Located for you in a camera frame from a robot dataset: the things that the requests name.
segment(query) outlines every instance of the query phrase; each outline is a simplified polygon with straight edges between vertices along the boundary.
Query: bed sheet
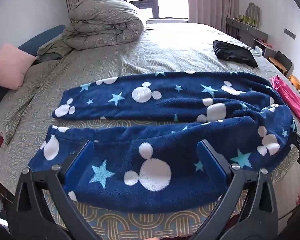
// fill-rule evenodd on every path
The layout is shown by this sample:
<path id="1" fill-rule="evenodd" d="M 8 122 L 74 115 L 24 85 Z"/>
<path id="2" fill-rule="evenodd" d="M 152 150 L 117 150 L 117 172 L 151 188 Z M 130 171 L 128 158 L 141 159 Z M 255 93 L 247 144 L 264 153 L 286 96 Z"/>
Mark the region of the bed sheet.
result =
<path id="1" fill-rule="evenodd" d="M 137 120 L 61 121 L 52 118 L 64 90 L 80 84 L 113 76 L 163 71 L 248 72 L 271 80 L 279 75 L 292 89 L 288 80 L 259 53 L 252 54 L 259 68 L 218 60 L 213 41 L 230 42 L 248 48 L 240 41 L 210 26 L 190 23 L 147 25 L 138 41 L 83 51 L 72 51 L 55 67 L 51 75 L 27 106 L 16 133 L 8 146 L 0 150 L 0 182 L 12 193 L 23 168 L 44 141 L 49 125 L 76 128 L 107 129 L 117 126 L 159 125 L 171 122 Z M 300 134 L 300 122 L 294 116 Z M 285 160 L 272 172 L 275 184 L 288 172 L 298 158 L 294 147 Z M 246 192 L 242 192 L 234 212 L 239 212 Z M 49 192 L 45 198 L 59 225 L 64 226 Z M 215 203 L 169 214 L 121 213 L 75 202 L 81 214 L 104 239 L 186 236 L 195 232 L 210 214 Z"/>

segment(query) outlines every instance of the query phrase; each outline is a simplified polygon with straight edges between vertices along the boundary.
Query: wooden floor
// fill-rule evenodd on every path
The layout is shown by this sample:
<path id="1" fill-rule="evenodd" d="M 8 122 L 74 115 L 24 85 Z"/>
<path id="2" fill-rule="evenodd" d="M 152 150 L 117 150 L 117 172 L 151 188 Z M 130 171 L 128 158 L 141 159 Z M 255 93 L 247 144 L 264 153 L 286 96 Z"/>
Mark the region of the wooden floor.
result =
<path id="1" fill-rule="evenodd" d="M 299 190 L 300 165 L 298 162 L 295 162 L 283 180 L 274 185 L 279 217 L 282 217 L 295 208 Z M 279 233 L 286 226 L 289 217 L 290 215 L 279 221 Z"/>

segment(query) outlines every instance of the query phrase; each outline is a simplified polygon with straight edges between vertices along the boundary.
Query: screw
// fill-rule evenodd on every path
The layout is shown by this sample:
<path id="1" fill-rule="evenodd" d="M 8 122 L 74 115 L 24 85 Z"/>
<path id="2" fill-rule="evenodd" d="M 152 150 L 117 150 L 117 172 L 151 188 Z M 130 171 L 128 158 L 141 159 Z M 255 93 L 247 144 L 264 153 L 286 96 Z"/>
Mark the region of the screw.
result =
<path id="1" fill-rule="evenodd" d="M 22 173 L 23 174 L 28 174 L 30 172 L 29 168 L 25 168 L 22 170 Z"/>
<path id="2" fill-rule="evenodd" d="M 240 169 L 240 165 L 237 163 L 232 163 L 231 168 L 234 169 L 235 171 L 238 171 Z"/>
<path id="3" fill-rule="evenodd" d="M 57 170 L 59 170 L 61 168 L 61 166 L 59 165 L 59 164 L 55 164 L 55 165 L 53 165 L 52 167 L 51 167 L 51 169 L 53 170 L 53 171 L 57 171 Z"/>
<path id="4" fill-rule="evenodd" d="M 262 172 L 264 175 L 267 175 L 267 174 L 268 174 L 268 170 L 265 169 L 265 168 L 262 168 L 262 169 L 261 169 L 261 172 Z"/>

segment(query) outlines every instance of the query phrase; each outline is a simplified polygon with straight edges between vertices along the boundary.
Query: wooden stool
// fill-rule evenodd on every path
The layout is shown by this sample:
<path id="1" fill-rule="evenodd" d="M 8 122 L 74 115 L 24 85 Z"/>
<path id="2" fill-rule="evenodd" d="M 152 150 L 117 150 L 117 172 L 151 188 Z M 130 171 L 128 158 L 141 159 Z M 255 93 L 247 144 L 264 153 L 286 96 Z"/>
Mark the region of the wooden stool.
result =
<path id="1" fill-rule="evenodd" d="M 294 85 L 294 87 L 300 91 L 300 81 L 294 76 L 291 75 L 289 77 L 289 81 L 292 83 L 292 85 Z"/>
<path id="2" fill-rule="evenodd" d="M 273 63 L 274 66 L 276 66 L 280 71 L 282 71 L 282 74 L 284 75 L 287 71 L 287 69 L 276 59 L 273 57 L 269 57 L 269 60 Z"/>

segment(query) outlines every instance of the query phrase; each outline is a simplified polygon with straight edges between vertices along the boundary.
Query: wall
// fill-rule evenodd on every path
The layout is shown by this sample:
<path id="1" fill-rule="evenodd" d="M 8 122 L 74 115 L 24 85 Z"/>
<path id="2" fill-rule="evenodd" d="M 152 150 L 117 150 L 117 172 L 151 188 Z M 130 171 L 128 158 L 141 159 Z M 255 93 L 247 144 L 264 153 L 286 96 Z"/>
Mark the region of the wall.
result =
<path id="1" fill-rule="evenodd" d="M 240 0 L 239 14 L 244 15 L 250 2 L 261 8 L 260 30 L 269 34 L 268 42 L 293 63 L 293 75 L 300 80 L 300 9 L 294 0 Z M 296 39 L 284 33 L 288 29 Z"/>
<path id="2" fill-rule="evenodd" d="M 66 0 L 0 0 L 0 47 L 16 47 L 39 33 L 66 25 Z"/>

